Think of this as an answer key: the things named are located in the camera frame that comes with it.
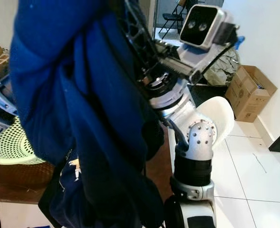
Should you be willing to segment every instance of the folding chair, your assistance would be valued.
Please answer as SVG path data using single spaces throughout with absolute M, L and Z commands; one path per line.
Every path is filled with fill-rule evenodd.
M 183 26 L 183 17 L 182 17 L 182 11 L 184 10 L 185 6 L 186 6 L 186 1 L 187 0 L 179 0 L 177 6 L 175 7 L 175 9 L 173 10 L 172 13 L 164 13 L 162 14 L 163 18 L 166 20 L 165 24 L 162 26 L 161 30 L 159 31 L 159 33 L 165 29 L 166 33 L 163 35 L 162 39 L 166 36 L 166 34 L 168 33 L 168 31 L 172 28 L 172 26 L 174 25 L 174 23 L 177 23 L 177 29 L 178 29 L 178 33 L 180 33 L 181 28 Z M 171 26 L 167 29 L 165 26 L 167 24 L 167 22 L 169 21 L 173 21 L 173 23 L 171 24 Z

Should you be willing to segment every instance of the camera lens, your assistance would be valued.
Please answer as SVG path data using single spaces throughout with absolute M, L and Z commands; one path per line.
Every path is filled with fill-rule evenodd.
M 201 25 L 199 25 L 199 30 L 200 31 L 204 31 L 207 28 L 207 24 L 206 23 L 202 23 Z
M 193 27 L 195 27 L 196 25 L 196 22 L 194 20 L 191 20 L 189 23 L 188 23 L 188 28 L 189 29 L 192 29 Z

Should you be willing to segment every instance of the blue fabric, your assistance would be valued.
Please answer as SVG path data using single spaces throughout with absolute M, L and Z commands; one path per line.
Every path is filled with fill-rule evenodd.
M 67 228 L 135 227 L 138 217 L 159 227 L 161 197 L 140 172 L 163 132 L 135 86 L 107 1 L 20 0 L 10 69 L 35 154 L 57 165 L 71 151 L 50 204 L 54 218 Z M 76 181 L 69 162 L 77 158 Z

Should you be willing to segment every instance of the floor tile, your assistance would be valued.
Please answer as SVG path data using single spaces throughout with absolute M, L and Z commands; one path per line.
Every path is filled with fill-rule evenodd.
M 280 203 L 249 200 L 257 228 L 280 228 Z
M 223 141 L 213 149 L 212 180 L 215 196 L 245 199 L 228 147 Z
M 249 205 L 245 199 L 215 197 L 217 227 L 255 228 Z
M 246 198 L 280 202 L 280 153 L 262 139 L 228 136 L 226 142 Z
M 261 138 L 253 123 L 235 121 L 234 128 L 230 135 Z
M 0 222 L 4 228 L 53 227 L 33 204 L 0 203 Z
M 162 36 L 164 36 L 166 30 L 163 29 L 161 33 L 159 33 L 159 31 L 161 30 L 161 28 L 156 28 L 155 29 L 155 35 L 154 38 L 161 40 Z M 164 39 L 162 39 L 164 42 L 167 42 L 171 45 L 174 46 L 181 46 L 182 42 L 179 41 L 179 34 L 177 33 L 176 29 L 170 29 L 168 31 L 168 33 L 166 34 L 166 36 L 164 37 Z

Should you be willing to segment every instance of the white wall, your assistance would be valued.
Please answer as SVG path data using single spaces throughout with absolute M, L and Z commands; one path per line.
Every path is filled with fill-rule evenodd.
M 280 136 L 280 0 L 225 0 L 223 8 L 246 37 L 241 63 L 257 66 L 278 88 L 259 115 L 274 141 Z
M 0 0 L 0 46 L 9 48 L 18 0 Z

